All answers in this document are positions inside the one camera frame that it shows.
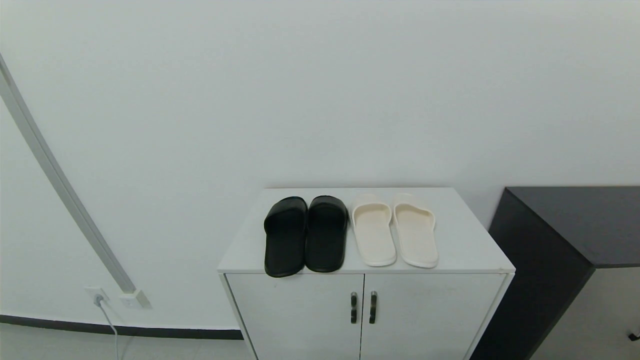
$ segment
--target electrical outlet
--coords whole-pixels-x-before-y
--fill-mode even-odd
[[[140,289],[137,289],[134,293],[122,294],[119,297],[122,304],[129,309],[145,309],[150,307],[149,300],[147,300],[147,297]]]
[[[104,293],[104,290],[102,288],[99,288],[97,286],[85,286],[84,290],[91,297],[91,301],[93,301],[95,299],[96,295],[102,295],[102,297],[104,298],[105,302],[109,301],[109,298],[107,297],[107,294]]]

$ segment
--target floor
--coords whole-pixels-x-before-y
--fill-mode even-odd
[[[113,335],[0,323],[1,360],[114,360]],[[120,360],[250,360],[241,340],[119,336]]]

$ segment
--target white slipper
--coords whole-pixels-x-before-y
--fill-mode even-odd
[[[369,266],[396,262],[396,246],[391,238],[391,208],[373,194],[357,196],[350,207],[353,232],[360,256]]]
[[[393,217],[404,262],[421,268],[435,267],[438,264],[433,234],[436,218],[424,201],[407,193],[396,194]]]

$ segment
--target slipper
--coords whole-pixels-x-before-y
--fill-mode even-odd
[[[389,229],[389,205],[373,194],[359,195],[351,203],[351,222],[365,264],[385,266],[396,262],[396,246]]]
[[[307,213],[305,263],[315,272],[333,272],[344,262],[349,213],[340,199],[316,197]]]
[[[433,230],[436,218],[424,201],[407,193],[394,197],[394,223],[405,263],[421,268],[438,264],[438,249]]]
[[[264,219],[267,246],[264,271],[271,277],[285,277],[305,267],[307,203],[297,196],[276,202]]]

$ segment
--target cable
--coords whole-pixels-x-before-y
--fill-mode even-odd
[[[102,313],[104,314],[104,317],[107,319],[107,322],[109,323],[109,326],[111,327],[111,330],[113,330],[113,333],[116,334],[116,360],[120,360],[120,354],[118,353],[118,331],[116,330],[116,328],[111,323],[111,320],[109,320],[109,316],[107,315],[106,311],[102,307],[102,304],[100,303],[103,300],[104,300],[104,297],[102,297],[102,295],[96,295],[95,298],[93,299],[93,303],[97,307],[99,307],[100,310],[102,310]]]

